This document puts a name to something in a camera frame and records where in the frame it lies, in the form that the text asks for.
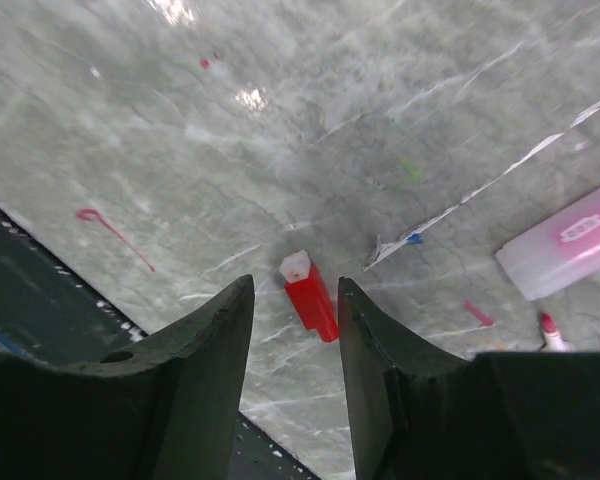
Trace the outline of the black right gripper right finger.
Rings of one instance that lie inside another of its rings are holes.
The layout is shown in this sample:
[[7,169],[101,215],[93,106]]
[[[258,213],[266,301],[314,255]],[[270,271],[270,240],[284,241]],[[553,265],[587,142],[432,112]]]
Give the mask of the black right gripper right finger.
[[340,352],[360,479],[600,479],[600,352],[470,361],[338,284]]

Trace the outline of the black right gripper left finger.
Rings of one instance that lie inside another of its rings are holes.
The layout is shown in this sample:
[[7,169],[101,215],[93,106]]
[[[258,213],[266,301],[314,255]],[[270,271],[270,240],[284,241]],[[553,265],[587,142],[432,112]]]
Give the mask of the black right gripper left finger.
[[224,479],[255,303],[244,275],[97,362],[0,353],[0,479]]

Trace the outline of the thin white red pen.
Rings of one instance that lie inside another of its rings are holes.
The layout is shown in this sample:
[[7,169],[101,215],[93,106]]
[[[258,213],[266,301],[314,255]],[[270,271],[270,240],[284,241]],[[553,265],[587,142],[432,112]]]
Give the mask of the thin white red pen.
[[575,348],[566,341],[553,318],[543,312],[539,315],[540,331],[544,340],[541,352],[573,352]]

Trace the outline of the red marker cap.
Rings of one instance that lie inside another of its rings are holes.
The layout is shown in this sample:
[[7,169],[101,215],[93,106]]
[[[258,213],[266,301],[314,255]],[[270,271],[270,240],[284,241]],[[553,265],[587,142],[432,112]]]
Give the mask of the red marker cap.
[[285,257],[279,267],[284,289],[306,330],[325,343],[339,338],[335,307],[319,269],[305,250]]

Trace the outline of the pink highlighter pen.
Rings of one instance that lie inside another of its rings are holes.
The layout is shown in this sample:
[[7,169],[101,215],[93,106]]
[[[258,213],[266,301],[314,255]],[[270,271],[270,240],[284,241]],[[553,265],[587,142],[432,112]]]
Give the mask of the pink highlighter pen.
[[600,270],[600,188],[509,241],[496,259],[528,301]]

